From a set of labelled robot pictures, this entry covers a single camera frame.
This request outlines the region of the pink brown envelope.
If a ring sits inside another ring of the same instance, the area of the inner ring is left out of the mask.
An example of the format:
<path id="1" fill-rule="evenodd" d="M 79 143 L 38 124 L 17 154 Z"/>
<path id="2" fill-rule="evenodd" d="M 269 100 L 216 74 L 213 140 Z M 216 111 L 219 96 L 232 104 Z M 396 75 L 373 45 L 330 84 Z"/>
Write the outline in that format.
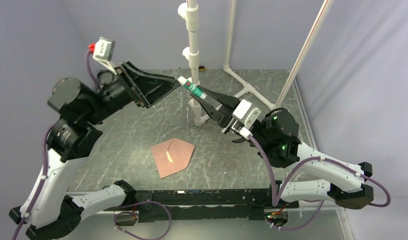
<path id="1" fill-rule="evenodd" d="M 161 179 L 186 169 L 192 158 L 195 146 L 178 138 L 172 138 L 153 145 L 150 150 Z M 169 151 L 174 163 L 166 156 Z"/>

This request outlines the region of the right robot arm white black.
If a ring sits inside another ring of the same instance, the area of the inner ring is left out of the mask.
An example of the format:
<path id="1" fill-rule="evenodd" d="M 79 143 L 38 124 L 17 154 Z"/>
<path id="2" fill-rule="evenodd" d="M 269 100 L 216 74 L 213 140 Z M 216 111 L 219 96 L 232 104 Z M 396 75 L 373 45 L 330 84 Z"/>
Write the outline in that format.
<path id="1" fill-rule="evenodd" d="M 271 110 L 259 120 L 261 110 L 245 99 L 199 85 L 191 85 L 188 90 L 223 133 L 233 132 L 257 149 L 269 172 L 267 200 L 272 207 L 301 200 L 332 201 L 352 210 L 373 205 L 374 190 L 367 185 L 372 175 L 371 164 L 346 163 L 302 142 L 298 137 L 299 125 L 287 109 Z M 273 168 L 287 167 L 294 172 L 306 171 L 317 180 L 292 182 L 288 176 L 277 182 Z"/>

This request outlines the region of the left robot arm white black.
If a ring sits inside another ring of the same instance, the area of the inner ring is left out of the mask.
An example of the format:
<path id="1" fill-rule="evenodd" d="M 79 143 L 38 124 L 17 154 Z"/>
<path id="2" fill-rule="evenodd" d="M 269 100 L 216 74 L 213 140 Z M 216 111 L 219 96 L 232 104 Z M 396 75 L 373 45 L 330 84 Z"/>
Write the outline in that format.
<path id="1" fill-rule="evenodd" d="M 117 66 L 97 90 L 75 77 L 59 80 L 47 101 L 59 119 L 45 134 L 40 173 L 25 203 L 9 212 L 16 230 L 27 225 L 30 240 L 55 240 L 97 212 L 131 209 L 137 193 L 124 180 L 82 196 L 70 196 L 67 191 L 102 136 L 96 125 L 130 103 L 151 108 L 179 86 L 174 77 L 145 72 L 131 62 Z"/>

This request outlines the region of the cream paper letter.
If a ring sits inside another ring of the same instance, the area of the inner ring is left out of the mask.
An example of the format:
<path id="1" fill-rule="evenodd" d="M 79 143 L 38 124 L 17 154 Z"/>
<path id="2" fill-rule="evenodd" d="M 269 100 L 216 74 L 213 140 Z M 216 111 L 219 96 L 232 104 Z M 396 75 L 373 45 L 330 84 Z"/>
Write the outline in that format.
<path id="1" fill-rule="evenodd" d="M 174 163 L 174 160 L 173 160 L 173 158 L 172 158 L 172 156 L 171 156 L 171 154 L 170 154 L 169 151 L 166 151 L 166 157 L 167 157 L 167 160 L 168 160 L 170 163 Z"/>

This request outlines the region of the green glue stick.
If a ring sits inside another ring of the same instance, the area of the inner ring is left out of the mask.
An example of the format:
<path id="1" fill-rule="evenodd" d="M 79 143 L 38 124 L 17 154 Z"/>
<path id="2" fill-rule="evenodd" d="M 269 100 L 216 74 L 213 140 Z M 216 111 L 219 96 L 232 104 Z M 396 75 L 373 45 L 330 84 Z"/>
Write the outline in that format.
<path id="1" fill-rule="evenodd" d="M 197 85 L 192 82 L 192 78 L 185 78 L 180 76 L 177 81 L 180 83 L 182 87 L 187 89 L 189 92 L 192 93 L 193 96 L 198 97 L 199 99 L 204 100 L 207 97 L 207 94 Z"/>

